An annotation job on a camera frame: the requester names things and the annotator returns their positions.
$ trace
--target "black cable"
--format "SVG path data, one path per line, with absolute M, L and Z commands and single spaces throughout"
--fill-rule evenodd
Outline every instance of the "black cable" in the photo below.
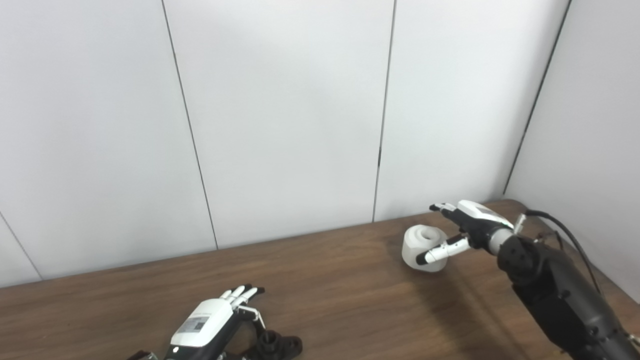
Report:
M 603 295 L 602 290 L 600 289 L 600 285 L 598 284 L 598 281 L 596 280 L 595 275 L 593 275 L 593 270 L 591 269 L 591 263 L 589 262 L 589 258 L 587 258 L 587 254 L 584 253 L 584 250 L 580 246 L 580 243 L 578 242 L 578 240 L 576 240 L 575 236 L 571 233 L 571 231 L 569 231 L 569 229 L 567 229 L 566 226 L 564 226 L 564 224 L 560 222 L 560 220 L 554 218 L 553 216 L 549 215 L 544 211 L 527 210 L 525 215 L 527 215 L 528 217 L 540 217 L 540 218 L 546 218 L 548 220 L 551 220 L 555 225 L 558 225 L 558 227 L 560 227 L 562 231 L 564 231 L 564 233 L 569 237 L 569 240 L 571 240 L 571 242 L 573 243 L 573 246 L 575 246 L 576 250 L 578 250 L 578 253 L 580 254 L 580 257 L 582 258 L 582 261 L 584 262 L 585 266 L 587 266 L 587 271 L 591 276 L 591 280 L 593 281 L 593 286 L 596 288 L 596 291 L 600 295 Z
M 558 241 L 558 246 L 560 246 L 560 250 L 564 252 L 564 242 L 562 241 L 562 236 L 560 236 L 560 233 L 557 230 L 554 230 L 554 233 L 556 234 L 556 240 Z

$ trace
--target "wooden table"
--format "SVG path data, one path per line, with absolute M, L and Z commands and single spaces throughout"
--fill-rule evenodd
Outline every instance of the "wooden table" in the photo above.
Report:
M 488 206 L 511 221 L 524 210 Z M 251 303 L 267 327 L 302 338 L 300 360 L 557 356 L 485 251 L 435 274 L 406 266 L 403 234 L 415 224 L 456 232 L 430 213 L 1 289 L 0 359 L 163 356 L 200 301 L 248 282 L 267 290 Z M 546 229 L 528 220 L 525 234 Z M 640 332 L 640 308 L 598 276 L 623 324 Z M 250 334 L 243 328 L 232 350 Z

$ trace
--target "white wall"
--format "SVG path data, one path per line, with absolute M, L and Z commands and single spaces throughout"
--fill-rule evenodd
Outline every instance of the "white wall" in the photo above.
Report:
M 160 1 L 0 1 L 0 49 L 0 211 L 43 277 L 216 248 Z
M 0 287 L 41 280 L 0 214 Z
M 398 0 L 376 220 L 502 195 L 562 0 Z
M 640 3 L 574 1 L 506 197 L 564 222 L 640 302 Z
M 496 197 L 566 3 L 396 4 L 376 220 Z M 0 286 L 371 221 L 394 0 L 165 5 L 0 2 Z
M 166 0 L 221 247 L 371 221 L 393 0 Z

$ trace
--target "white robotic hand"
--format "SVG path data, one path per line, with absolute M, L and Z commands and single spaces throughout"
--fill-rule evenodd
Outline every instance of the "white robotic hand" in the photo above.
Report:
M 218 299 L 205 300 L 171 338 L 165 360 L 217 360 L 243 321 L 251 321 L 260 336 L 264 322 L 260 313 L 245 304 L 264 288 L 250 284 L 225 291 Z
M 504 217 L 484 205 L 469 200 L 460 200 L 457 206 L 452 204 L 434 204 L 429 207 L 432 211 L 439 211 L 445 218 L 452 220 L 460 227 L 463 234 L 454 236 L 438 247 L 425 251 L 415 258 L 418 265 L 434 263 L 435 261 L 457 255 L 468 249 L 484 248 L 492 254 L 497 253 L 497 247 L 505 236 L 511 234 L 513 224 Z M 492 236 L 498 230 L 505 236 L 499 236 L 492 241 Z

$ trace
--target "black fingertip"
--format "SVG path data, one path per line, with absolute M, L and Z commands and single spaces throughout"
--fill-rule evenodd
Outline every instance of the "black fingertip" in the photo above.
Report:
M 425 259 L 425 255 L 428 253 L 428 251 L 423 252 L 422 254 L 419 254 L 418 256 L 415 257 L 415 263 L 418 265 L 426 265 L 428 264 L 427 259 Z

